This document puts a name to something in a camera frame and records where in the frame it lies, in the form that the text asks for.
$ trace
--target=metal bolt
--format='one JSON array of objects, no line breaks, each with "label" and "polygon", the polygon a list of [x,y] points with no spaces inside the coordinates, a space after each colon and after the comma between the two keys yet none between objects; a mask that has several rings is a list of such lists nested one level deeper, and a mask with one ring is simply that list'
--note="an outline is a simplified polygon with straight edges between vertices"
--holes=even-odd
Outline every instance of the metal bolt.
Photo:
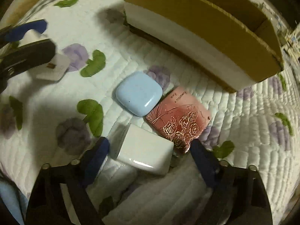
[{"label": "metal bolt", "polygon": [[229,163],[225,160],[221,160],[220,161],[220,165],[223,166],[223,167],[228,167],[229,166]]},{"label": "metal bolt", "polygon": [[73,159],[73,160],[71,160],[71,165],[78,165],[79,163],[80,163],[80,160],[78,160],[78,159]]},{"label": "metal bolt", "polygon": [[250,166],[249,166],[249,169],[250,169],[251,171],[257,171],[257,167],[254,166],[254,165],[250,165]]},{"label": "metal bolt", "polygon": [[8,70],[8,75],[11,76],[14,72],[15,72],[15,69],[14,68],[10,68]]},{"label": "metal bolt", "polygon": [[45,163],[45,164],[42,165],[42,169],[46,170],[48,168],[51,168],[49,163]]}]

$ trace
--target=quilted bedspread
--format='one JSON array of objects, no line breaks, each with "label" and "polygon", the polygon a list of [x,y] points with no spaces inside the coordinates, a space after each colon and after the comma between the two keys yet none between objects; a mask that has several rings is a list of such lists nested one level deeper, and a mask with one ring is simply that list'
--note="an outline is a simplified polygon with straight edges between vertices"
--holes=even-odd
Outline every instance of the quilted bedspread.
[{"label": "quilted bedspread", "polygon": [[[101,104],[102,136],[110,140],[112,149],[129,122],[153,132],[144,118],[126,111],[114,94],[126,76],[145,71],[162,86],[164,93],[181,85],[209,109],[212,120],[200,136],[201,142],[211,149],[230,141],[234,149],[225,151],[224,159],[237,167],[258,167],[274,224],[279,223],[300,174],[300,66],[296,62],[287,58],[280,74],[229,94],[199,68],[132,34],[123,24],[123,0],[41,0],[20,23],[37,19],[48,22],[45,34],[71,59],[71,65],[56,83],[22,73],[9,80],[1,95],[0,168],[27,197],[42,164],[69,163],[95,142],[93,134],[101,132],[99,125],[85,125],[85,115],[77,110],[79,101],[92,99]],[[98,51],[105,55],[105,60]],[[105,62],[105,66],[87,77],[84,69],[88,59],[102,68]],[[182,173],[184,165],[185,175],[194,177],[195,167],[189,156],[186,161],[189,165],[179,165],[171,171],[171,178],[166,177],[170,183],[164,182],[164,189],[174,186],[177,178],[189,178]],[[108,157],[97,180],[87,189],[93,204],[98,208],[103,198],[120,196],[136,176],[136,169]],[[192,199],[191,186],[197,189],[198,196],[206,190],[205,185],[192,182],[178,184],[180,187],[173,191],[180,195],[167,194],[174,195],[173,204],[182,200],[183,195]],[[140,195],[136,193],[140,191],[134,191],[132,196]],[[152,194],[162,204],[163,195]],[[178,205],[176,211],[182,210],[182,206]],[[161,218],[157,217],[152,224],[158,224]]]}]

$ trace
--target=light blue case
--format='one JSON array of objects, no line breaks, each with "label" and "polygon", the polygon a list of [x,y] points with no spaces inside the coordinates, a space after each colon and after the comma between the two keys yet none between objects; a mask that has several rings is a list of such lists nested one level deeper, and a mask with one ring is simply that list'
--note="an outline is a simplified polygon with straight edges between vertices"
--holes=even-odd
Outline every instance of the light blue case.
[{"label": "light blue case", "polygon": [[147,115],[159,102],[162,94],[160,85],[142,72],[129,75],[116,90],[118,101],[139,117]]}]

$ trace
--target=pink box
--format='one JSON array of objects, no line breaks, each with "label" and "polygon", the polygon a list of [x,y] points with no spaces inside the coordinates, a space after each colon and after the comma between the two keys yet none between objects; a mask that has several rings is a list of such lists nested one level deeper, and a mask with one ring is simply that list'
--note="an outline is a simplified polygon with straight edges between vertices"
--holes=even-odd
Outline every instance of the pink box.
[{"label": "pink box", "polygon": [[210,119],[210,112],[181,86],[146,116],[146,120],[163,137],[173,141],[181,153],[189,150],[191,141],[199,138]]}]

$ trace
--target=open box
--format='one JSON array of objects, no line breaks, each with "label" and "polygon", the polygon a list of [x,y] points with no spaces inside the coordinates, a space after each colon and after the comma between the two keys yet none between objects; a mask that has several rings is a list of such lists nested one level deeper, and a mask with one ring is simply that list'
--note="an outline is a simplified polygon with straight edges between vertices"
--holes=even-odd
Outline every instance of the open box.
[{"label": "open box", "polygon": [[249,0],[125,0],[130,30],[196,62],[229,92],[283,70],[271,22]]}]

